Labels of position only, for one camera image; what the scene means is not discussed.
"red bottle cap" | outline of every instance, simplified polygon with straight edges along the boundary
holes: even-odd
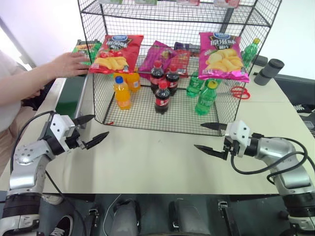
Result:
[[[171,64],[171,66],[169,67],[169,70],[170,70],[171,72],[177,72],[177,66],[174,65],[174,64]]]
[[[156,60],[156,61],[154,62],[154,67],[156,67],[156,68],[162,67],[162,61]]]
[[[167,82],[165,80],[162,80],[161,82],[159,82],[158,87],[160,89],[167,89]]]

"plastic bottle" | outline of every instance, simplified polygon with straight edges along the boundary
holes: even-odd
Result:
[[[150,76],[150,81],[151,81],[151,90],[153,93],[156,92],[158,89],[158,84],[163,80],[164,77],[164,71],[162,69],[162,62],[160,60],[156,60],[154,62],[154,67],[151,70],[151,76]]]
[[[130,102],[129,88],[128,88],[127,83],[124,82],[121,76],[117,76],[115,78],[114,90],[115,90],[115,99],[119,108],[122,110],[130,109],[131,102]]]
[[[189,81],[189,85],[186,89],[188,97],[196,97],[204,83],[204,80],[198,78],[198,71],[193,72],[192,77]]]
[[[198,115],[206,115],[209,113],[216,97],[216,88],[218,83],[214,80],[209,81],[208,86],[204,87],[198,98],[198,103],[195,107],[195,111]]]
[[[221,79],[210,78],[210,79],[206,80],[206,82],[205,82],[205,87],[208,86],[208,83],[209,83],[210,81],[216,81],[216,82],[218,83],[218,86],[219,86],[219,85],[221,84],[221,82],[222,82]]]
[[[162,80],[158,84],[158,89],[155,92],[156,96],[156,113],[161,113],[162,115],[168,110],[170,91],[167,89],[167,82]]]
[[[252,41],[252,44],[247,46],[245,48],[245,50],[243,51],[242,53],[242,59],[243,59],[243,63],[244,63],[244,66],[247,68],[249,67],[251,61],[254,59],[254,57],[256,56],[257,54],[257,51],[258,51],[258,43],[260,42],[260,39],[259,38],[255,38],[253,41]]]
[[[115,72],[115,73],[113,74],[114,79],[115,79],[117,76],[121,76],[121,77],[123,78],[123,80],[127,83],[127,79],[126,79],[127,74]]]
[[[166,74],[166,81],[167,81],[167,87],[171,93],[171,96],[174,96],[174,94],[177,91],[177,85],[178,85],[178,81],[179,81],[179,74],[177,74],[177,66],[176,65],[171,64],[170,70]]]
[[[126,75],[128,87],[131,91],[137,92],[141,88],[140,75],[137,73],[138,68],[135,68],[135,72]]]

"blue bottle cap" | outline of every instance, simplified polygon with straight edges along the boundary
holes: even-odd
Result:
[[[117,84],[122,84],[124,82],[124,80],[121,76],[116,76],[115,81]]]

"person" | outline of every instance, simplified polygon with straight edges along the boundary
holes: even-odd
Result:
[[[0,175],[10,159],[13,144],[23,125],[34,116],[31,107],[21,107],[21,100],[40,94],[50,81],[60,77],[84,75],[89,61],[82,53],[64,53],[53,61],[24,71],[0,51]]]
[[[49,236],[71,236],[73,229],[73,218],[70,215],[65,215],[57,223],[56,227]]]

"white table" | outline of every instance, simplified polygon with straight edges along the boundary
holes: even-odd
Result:
[[[54,83],[38,113],[53,110],[64,79]],[[84,114],[93,112],[91,81],[83,105]],[[315,161],[315,140],[288,98],[272,79],[266,86],[251,81],[249,100],[241,102],[237,119],[242,119],[252,132],[266,136],[296,139],[305,145]],[[47,118],[32,122],[20,145],[36,140]],[[204,154],[193,145],[222,150],[224,137],[211,137],[141,130],[102,125],[92,120],[82,135],[83,140],[110,131],[108,137],[90,150],[75,149],[62,154],[48,165],[48,172],[65,193],[181,193],[181,194],[274,194],[276,188],[268,172],[244,176],[235,172],[229,161]],[[249,171],[265,167],[262,161],[244,156],[236,158],[239,169]],[[309,163],[304,167],[315,179]],[[0,178],[0,190],[8,189],[9,165]],[[46,180],[44,192],[56,190]]]

